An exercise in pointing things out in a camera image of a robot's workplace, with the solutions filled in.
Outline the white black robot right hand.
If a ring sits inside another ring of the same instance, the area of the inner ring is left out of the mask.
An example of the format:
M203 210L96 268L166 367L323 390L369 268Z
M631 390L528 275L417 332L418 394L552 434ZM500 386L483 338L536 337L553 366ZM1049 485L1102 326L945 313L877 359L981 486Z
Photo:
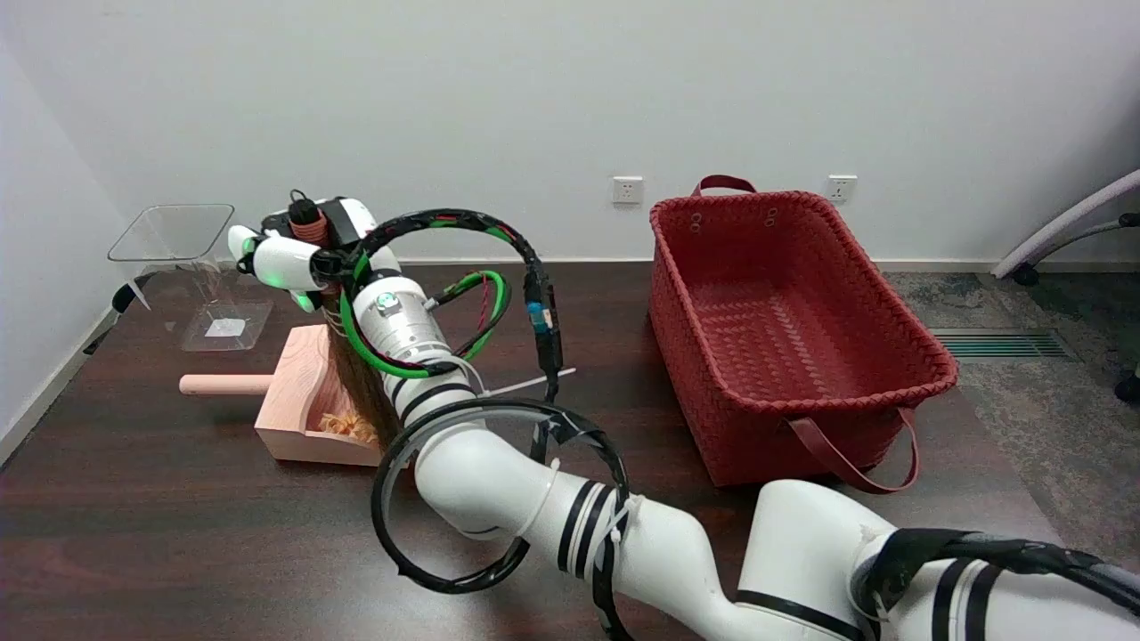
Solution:
M375 216L358 198L309 198L290 190L290 205L264 216L260 228L233 224L225 245L237 271L249 273L270 289L285 289L306 313L321 310L339 320L337 269L347 267Z

